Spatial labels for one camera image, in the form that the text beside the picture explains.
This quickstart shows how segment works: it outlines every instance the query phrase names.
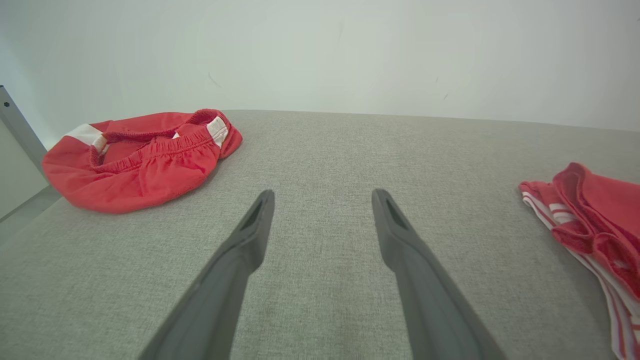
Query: gray table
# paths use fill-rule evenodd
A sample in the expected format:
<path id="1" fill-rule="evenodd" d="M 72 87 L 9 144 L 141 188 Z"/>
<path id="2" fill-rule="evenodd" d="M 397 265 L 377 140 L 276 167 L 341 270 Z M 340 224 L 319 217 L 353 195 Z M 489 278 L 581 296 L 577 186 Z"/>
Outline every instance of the gray table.
<path id="1" fill-rule="evenodd" d="M 522 201 L 571 161 L 640 183 L 640 133 L 226 111 L 244 143 L 198 189 L 126 215 L 60 200 L 0 247 L 0 354 L 136 357 L 258 193 L 276 193 L 232 356 L 410 357 L 371 190 L 385 188 L 513 359 L 604 359 L 597 280 Z"/>

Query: white wall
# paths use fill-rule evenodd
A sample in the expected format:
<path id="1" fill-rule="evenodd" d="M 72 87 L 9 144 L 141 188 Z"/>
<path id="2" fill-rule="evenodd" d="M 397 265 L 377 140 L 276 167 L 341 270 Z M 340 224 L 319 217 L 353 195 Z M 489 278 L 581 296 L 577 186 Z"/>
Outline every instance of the white wall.
<path id="1" fill-rule="evenodd" d="M 640 130 L 639 18 L 637 0 L 0 4 L 33 91 L 16 101 L 47 146 L 82 122 L 207 107 Z"/>

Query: gray metal bar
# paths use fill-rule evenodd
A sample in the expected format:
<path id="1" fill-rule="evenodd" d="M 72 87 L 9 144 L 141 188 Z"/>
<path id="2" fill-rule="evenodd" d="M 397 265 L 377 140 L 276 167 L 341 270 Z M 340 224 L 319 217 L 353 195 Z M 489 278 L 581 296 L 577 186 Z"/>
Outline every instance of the gray metal bar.
<path id="1" fill-rule="evenodd" d="M 44 176 L 42 171 L 42 158 L 47 153 L 47 149 L 42 145 L 40 139 L 33 132 L 31 126 L 24 118 L 18 106 L 13 102 L 11 96 L 3 85 L 0 85 L 0 119 L 4 122 L 9 132 L 24 149 L 29 159 L 36 165 L 36 168 Z"/>

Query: red and white garment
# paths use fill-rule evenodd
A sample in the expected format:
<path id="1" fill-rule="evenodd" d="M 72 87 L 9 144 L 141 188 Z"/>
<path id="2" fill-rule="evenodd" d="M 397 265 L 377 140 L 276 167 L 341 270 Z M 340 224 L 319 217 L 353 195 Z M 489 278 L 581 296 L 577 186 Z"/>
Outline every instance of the red and white garment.
<path id="1" fill-rule="evenodd" d="M 552 184 L 539 181 L 520 184 L 522 200 L 569 253 L 598 278 L 609 308 L 611 347 L 621 360 L 640 359 L 640 302 L 633 293 L 637 284 L 625 283 L 632 276 L 629 270 L 635 267 L 637 258 L 609 251 L 616 246 L 607 242 L 617 240 L 620 231 L 626 236 L 620 246 L 634 242 L 634 229 L 629 232 L 626 221 L 638 218 L 640 203 L 634 201 L 639 190 L 639 185 L 596 176 L 576 163 L 556 175 Z M 621 198 L 620 192 L 626 192 L 627 198 Z M 596 220 L 585 216 L 584 208 L 590 208 Z M 607 226 L 614 227 L 617 233 L 613 234 Z M 625 276 L 619 276 L 615 270 L 624 271 Z"/>
<path id="2" fill-rule="evenodd" d="M 158 113 L 80 125 L 44 156 L 42 168 L 78 208 L 127 213 L 200 186 L 241 142 L 218 110 Z"/>

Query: elastic waistband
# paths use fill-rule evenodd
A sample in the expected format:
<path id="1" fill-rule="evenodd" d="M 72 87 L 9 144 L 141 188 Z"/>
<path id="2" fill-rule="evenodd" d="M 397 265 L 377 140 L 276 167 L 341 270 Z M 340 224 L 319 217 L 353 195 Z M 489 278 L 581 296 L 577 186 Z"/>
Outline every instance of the elastic waistband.
<path id="1" fill-rule="evenodd" d="M 90 166 L 96 172 L 112 172 L 119 173 L 138 168 L 145 159 L 154 158 L 162 155 L 174 155 L 194 149 L 196 147 L 213 144 L 213 138 L 206 127 L 197 129 L 195 132 L 187 136 L 180 136 L 174 139 L 166 139 L 160 142 L 150 143 L 141 149 L 133 152 L 126 158 L 111 161 L 106 164 L 99 164 L 99 158 L 102 151 L 93 147 Z"/>

